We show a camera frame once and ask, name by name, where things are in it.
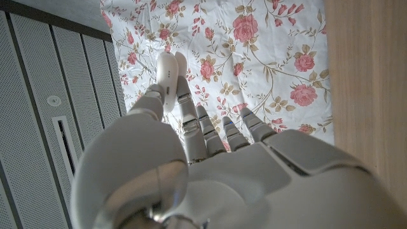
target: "wooden panel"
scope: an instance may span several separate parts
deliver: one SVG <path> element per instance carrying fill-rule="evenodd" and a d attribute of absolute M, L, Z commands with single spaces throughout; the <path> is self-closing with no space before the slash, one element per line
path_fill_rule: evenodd
<path fill-rule="evenodd" d="M 407 2 L 326 0 L 335 144 L 407 211 Z"/>

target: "bed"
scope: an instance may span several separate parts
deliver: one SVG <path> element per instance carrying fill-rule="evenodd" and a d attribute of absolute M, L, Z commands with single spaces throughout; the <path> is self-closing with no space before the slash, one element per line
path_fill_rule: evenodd
<path fill-rule="evenodd" d="M 229 116 L 251 109 L 277 132 L 298 129 L 334 144 L 322 0 L 102 0 L 129 110 L 156 81 L 156 58 L 188 60 L 195 104 L 207 110 L 225 142 Z M 181 134 L 177 105 L 164 121 Z"/>

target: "white plastic casing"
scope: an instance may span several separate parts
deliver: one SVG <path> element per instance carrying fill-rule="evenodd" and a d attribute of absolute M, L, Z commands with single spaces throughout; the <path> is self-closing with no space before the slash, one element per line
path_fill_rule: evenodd
<path fill-rule="evenodd" d="M 176 103 L 178 62 L 173 54 L 163 52 L 157 60 L 157 84 L 164 88 L 164 112 L 169 113 Z"/>

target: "perforated metal panel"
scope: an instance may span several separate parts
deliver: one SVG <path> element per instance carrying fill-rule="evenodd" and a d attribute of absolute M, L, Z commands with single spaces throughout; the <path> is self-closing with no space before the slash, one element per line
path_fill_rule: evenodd
<path fill-rule="evenodd" d="M 102 113 L 102 121 L 106 128 L 120 117 L 106 52 L 102 40 L 84 35 L 83 42 Z"/>
<path fill-rule="evenodd" d="M 121 87 L 119 69 L 117 66 L 116 56 L 114 55 L 114 45 L 112 42 L 104 42 L 107 53 L 107 60 L 110 64 L 110 70 L 113 77 L 114 87 L 116 88 L 117 100 L 119 101 L 120 114 L 123 116 L 127 113 L 125 96 L 123 94 L 123 88 Z"/>
<path fill-rule="evenodd" d="M 18 15 L 11 15 L 11 20 L 55 164 L 62 194 L 66 206 L 69 208 L 71 184 L 67 176 L 67 169 L 71 168 L 67 168 L 64 164 L 60 145 L 52 124 L 53 117 L 66 116 L 75 151 L 80 155 L 82 149 L 50 28 L 47 24 Z M 50 106 L 47 103 L 47 98 L 51 95 L 60 98 L 62 102 L 59 106 Z"/>
<path fill-rule="evenodd" d="M 4 192 L 3 184 L 0 181 L 0 228 L 14 229 L 17 225 L 14 222 L 13 214 L 11 213 L 10 205 L 7 201 L 6 193 Z"/>
<path fill-rule="evenodd" d="M 24 228 L 67 228 L 6 18 L 0 15 L 0 161 Z"/>
<path fill-rule="evenodd" d="M 53 26 L 55 40 L 78 121 L 83 144 L 88 146 L 103 131 L 80 34 Z"/>

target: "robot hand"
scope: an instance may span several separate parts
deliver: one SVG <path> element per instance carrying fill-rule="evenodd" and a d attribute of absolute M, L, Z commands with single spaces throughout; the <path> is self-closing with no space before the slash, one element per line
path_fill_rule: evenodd
<path fill-rule="evenodd" d="M 277 134 L 249 109 L 226 152 L 206 110 L 195 109 L 186 59 L 163 53 L 158 84 L 86 149 L 71 220 L 79 228 L 407 228 L 404 212 L 352 156 L 296 130 Z M 185 152 L 161 122 L 178 100 Z"/>

